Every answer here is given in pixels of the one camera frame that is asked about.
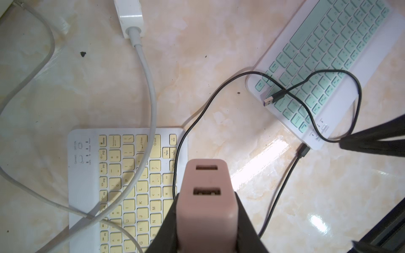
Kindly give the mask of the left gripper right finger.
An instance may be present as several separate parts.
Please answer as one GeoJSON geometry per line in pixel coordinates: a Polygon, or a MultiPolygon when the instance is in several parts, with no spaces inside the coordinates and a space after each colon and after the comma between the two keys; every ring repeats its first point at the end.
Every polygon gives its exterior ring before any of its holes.
{"type": "Polygon", "coordinates": [[[252,225],[248,214],[235,192],[238,204],[238,228],[236,239],[237,253],[269,253],[267,248],[259,238],[254,226],[252,225]]]}

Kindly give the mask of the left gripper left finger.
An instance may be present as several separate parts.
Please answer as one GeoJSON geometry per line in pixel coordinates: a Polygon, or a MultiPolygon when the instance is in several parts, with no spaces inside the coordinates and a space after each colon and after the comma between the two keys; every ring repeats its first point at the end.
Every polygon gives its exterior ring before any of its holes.
{"type": "Polygon", "coordinates": [[[172,206],[167,213],[162,226],[160,227],[157,236],[150,244],[146,253],[177,253],[178,252],[178,237],[177,237],[177,220],[176,220],[176,204],[179,195],[175,198],[172,206]]]}

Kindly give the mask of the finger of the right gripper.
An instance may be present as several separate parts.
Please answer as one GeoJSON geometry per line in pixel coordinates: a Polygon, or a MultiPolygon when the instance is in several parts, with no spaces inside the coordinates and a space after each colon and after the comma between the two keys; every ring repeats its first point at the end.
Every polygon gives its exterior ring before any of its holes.
{"type": "Polygon", "coordinates": [[[405,116],[346,136],[339,141],[343,150],[373,155],[405,156],[405,116]]]}

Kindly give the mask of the green wireless keyboard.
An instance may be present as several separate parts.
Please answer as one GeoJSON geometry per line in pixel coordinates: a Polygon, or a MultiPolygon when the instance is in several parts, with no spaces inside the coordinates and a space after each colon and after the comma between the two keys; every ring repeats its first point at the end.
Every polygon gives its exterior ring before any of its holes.
{"type": "Polygon", "coordinates": [[[246,87],[311,149],[322,148],[405,30],[385,1],[306,1],[255,66],[246,87]]]}

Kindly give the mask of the yellow wireless keyboard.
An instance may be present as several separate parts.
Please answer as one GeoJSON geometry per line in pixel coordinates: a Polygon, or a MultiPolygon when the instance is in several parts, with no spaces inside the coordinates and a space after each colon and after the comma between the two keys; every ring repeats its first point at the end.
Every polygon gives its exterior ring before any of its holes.
{"type": "Polygon", "coordinates": [[[139,181],[130,181],[149,140],[147,128],[76,129],[68,135],[68,190],[72,209],[96,216],[118,205],[103,223],[70,243],[72,253],[145,252],[178,192],[188,160],[182,128],[158,128],[139,181]]]}

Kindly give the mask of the white power strip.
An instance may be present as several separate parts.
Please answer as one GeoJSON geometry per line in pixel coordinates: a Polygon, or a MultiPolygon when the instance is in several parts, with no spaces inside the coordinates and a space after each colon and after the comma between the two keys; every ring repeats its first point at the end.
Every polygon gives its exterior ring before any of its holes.
{"type": "Polygon", "coordinates": [[[139,0],[114,0],[117,16],[125,39],[129,38],[128,29],[135,27],[144,37],[144,20],[139,0]]]}

